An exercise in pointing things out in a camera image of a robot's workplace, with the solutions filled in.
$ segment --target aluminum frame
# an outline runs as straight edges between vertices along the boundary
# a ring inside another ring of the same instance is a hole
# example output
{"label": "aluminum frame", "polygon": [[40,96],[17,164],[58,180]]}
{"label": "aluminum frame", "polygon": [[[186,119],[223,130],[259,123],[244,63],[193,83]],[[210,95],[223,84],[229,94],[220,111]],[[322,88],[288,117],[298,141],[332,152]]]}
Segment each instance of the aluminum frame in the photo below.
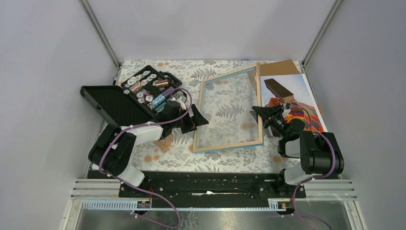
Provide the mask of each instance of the aluminum frame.
{"label": "aluminum frame", "polygon": [[336,15],[336,12],[338,10],[338,8],[340,7],[340,5],[342,4],[344,0],[336,0],[333,4],[333,6],[330,9],[330,12],[328,12],[328,15],[326,17],[326,19],[323,22],[323,25],[321,26],[320,30],[318,31],[316,38],[314,39],[312,45],[310,46],[309,51],[307,52],[306,56],[303,59],[302,64],[304,66],[306,66],[309,61],[310,58],[312,57],[315,49],[317,48],[318,44],[320,43],[321,38],[324,36],[324,33],[326,32],[328,26],[330,25],[332,19],[334,18],[334,15]]}
{"label": "aluminum frame", "polygon": [[93,26],[97,36],[100,38],[101,43],[103,44],[104,48],[106,49],[107,54],[109,55],[110,59],[114,63],[117,68],[120,68],[121,61],[117,57],[112,45],[110,44],[109,40],[107,39],[106,34],[104,33],[103,29],[100,26],[99,21],[97,20],[96,15],[94,14],[88,0],[79,0],[80,4],[83,7],[88,19]]}
{"label": "aluminum frame", "polygon": [[[82,209],[129,210],[137,200],[145,198],[118,197],[121,182],[116,179],[77,179],[71,195],[69,215],[63,230],[74,230]],[[346,208],[353,230],[367,230],[351,180],[314,180],[304,184],[307,201],[340,200]],[[269,208],[179,208],[181,211],[277,211],[275,204],[284,199],[268,199]],[[154,208],[170,211],[171,208]]]}

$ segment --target wooden block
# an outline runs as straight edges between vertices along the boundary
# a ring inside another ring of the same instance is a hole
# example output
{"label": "wooden block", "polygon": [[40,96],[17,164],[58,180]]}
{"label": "wooden block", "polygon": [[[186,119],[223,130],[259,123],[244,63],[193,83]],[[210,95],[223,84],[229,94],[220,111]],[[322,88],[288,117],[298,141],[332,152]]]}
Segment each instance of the wooden block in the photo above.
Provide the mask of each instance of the wooden block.
{"label": "wooden block", "polygon": [[165,146],[169,147],[172,144],[172,140],[170,138],[171,134],[169,136],[165,137]]}
{"label": "wooden block", "polygon": [[155,144],[158,145],[162,152],[167,152],[169,150],[168,147],[166,147],[165,144],[160,140],[155,141]]}

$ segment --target gray wall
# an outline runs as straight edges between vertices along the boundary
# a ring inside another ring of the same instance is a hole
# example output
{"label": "gray wall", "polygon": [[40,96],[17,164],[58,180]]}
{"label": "gray wall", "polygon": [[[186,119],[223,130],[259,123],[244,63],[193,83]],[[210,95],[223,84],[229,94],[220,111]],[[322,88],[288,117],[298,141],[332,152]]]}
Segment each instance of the gray wall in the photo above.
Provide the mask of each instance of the gray wall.
{"label": "gray wall", "polygon": [[0,2],[0,229],[59,227],[100,117],[81,85],[114,67],[77,0]]}
{"label": "gray wall", "polygon": [[347,0],[308,65],[370,230],[404,229],[406,1]]}
{"label": "gray wall", "polygon": [[89,2],[121,60],[301,60],[334,0]]}

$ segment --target wooden picture frame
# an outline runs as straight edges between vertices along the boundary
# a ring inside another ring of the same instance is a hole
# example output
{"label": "wooden picture frame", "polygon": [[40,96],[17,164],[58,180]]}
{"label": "wooden picture frame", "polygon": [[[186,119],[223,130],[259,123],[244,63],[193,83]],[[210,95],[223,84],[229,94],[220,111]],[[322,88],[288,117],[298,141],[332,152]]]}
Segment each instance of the wooden picture frame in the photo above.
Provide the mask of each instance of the wooden picture frame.
{"label": "wooden picture frame", "polygon": [[[259,82],[259,65],[250,65],[245,68],[236,69],[234,71],[203,80],[201,82],[201,86],[200,86],[199,105],[198,105],[199,111],[202,113],[204,88],[207,83],[214,82],[214,81],[220,81],[222,78],[224,78],[226,76],[227,76],[227,78],[232,77],[233,76],[232,74],[237,75],[237,74],[241,74],[241,73],[247,73],[252,70],[255,70],[255,76],[254,76],[255,81],[253,81],[251,76],[248,76],[248,77],[250,78],[252,86],[253,87],[255,86],[255,88],[253,88],[253,90],[255,91],[255,93],[257,95],[257,106],[260,106],[261,105],[261,93],[260,93],[260,82]],[[258,121],[258,140],[235,143],[235,144],[224,144],[224,145],[220,145],[220,146],[205,147],[205,148],[197,148],[197,141],[199,140],[199,129],[200,129],[200,127],[197,127],[197,130],[194,133],[192,152],[203,153],[203,152],[221,151],[221,150],[229,150],[229,149],[253,147],[253,146],[262,145],[263,144],[263,133],[262,133],[263,124],[262,124],[262,118],[259,115],[257,115],[257,121]]]}

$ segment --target metal floor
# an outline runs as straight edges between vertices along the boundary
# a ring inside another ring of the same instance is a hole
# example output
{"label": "metal floor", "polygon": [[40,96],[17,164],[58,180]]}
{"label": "metal floor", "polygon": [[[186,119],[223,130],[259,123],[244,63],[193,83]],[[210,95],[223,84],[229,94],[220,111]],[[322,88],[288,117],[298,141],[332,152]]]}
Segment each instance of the metal floor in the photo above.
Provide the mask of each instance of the metal floor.
{"label": "metal floor", "polygon": [[[350,230],[350,222],[339,201],[297,201],[300,213],[315,215],[328,222],[335,230]],[[181,230],[307,230],[298,217],[269,218],[276,212],[259,211],[183,211]],[[175,225],[173,211],[149,211],[146,216]],[[316,220],[305,218],[318,230],[328,227]],[[165,230],[155,223],[130,216],[129,211],[83,209],[77,230]]]}

